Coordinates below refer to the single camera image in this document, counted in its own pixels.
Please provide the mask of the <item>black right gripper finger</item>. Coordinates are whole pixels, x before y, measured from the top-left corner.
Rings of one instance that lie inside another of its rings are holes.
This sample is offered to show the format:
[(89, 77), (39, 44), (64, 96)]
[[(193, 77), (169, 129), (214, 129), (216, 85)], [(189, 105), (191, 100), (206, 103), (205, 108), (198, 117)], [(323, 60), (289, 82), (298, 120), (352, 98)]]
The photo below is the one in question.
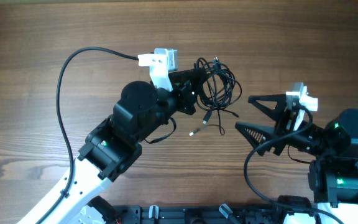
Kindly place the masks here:
[(285, 94), (277, 95), (251, 95), (248, 103), (255, 106), (274, 121), (279, 121), (287, 106)]
[(237, 122), (235, 128), (247, 139), (254, 149), (278, 136), (278, 131), (270, 126)]

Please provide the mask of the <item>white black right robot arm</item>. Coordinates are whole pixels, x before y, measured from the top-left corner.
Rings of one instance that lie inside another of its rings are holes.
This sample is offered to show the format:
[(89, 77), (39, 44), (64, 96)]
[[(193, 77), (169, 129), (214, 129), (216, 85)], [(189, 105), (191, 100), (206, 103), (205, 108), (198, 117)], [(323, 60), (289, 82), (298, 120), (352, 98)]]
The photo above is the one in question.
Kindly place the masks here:
[[(358, 223), (358, 109), (344, 110), (324, 128), (314, 124), (318, 101), (308, 95), (250, 96), (248, 102), (275, 121), (275, 126), (237, 122), (235, 128), (253, 147), (244, 162), (250, 189), (272, 204), (282, 223)], [(308, 185), (314, 199), (282, 195), (272, 200), (251, 183), (248, 165), (254, 154), (280, 155), (294, 147), (314, 156), (308, 163)]]

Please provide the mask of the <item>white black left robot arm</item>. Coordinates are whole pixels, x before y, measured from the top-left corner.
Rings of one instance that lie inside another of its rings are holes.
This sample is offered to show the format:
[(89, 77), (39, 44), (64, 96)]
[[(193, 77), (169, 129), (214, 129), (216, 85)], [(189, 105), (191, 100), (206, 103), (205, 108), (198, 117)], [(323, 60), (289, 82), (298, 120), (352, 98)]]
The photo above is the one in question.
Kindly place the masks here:
[(73, 167), (24, 217), (21, 223), (70, 223), (142, 154), (140, 142), (179, 111), (195, 113), (206, 70), (170, 73), (172, 90), (134, 81), (121, 92), (113, 112), (87, 135)]

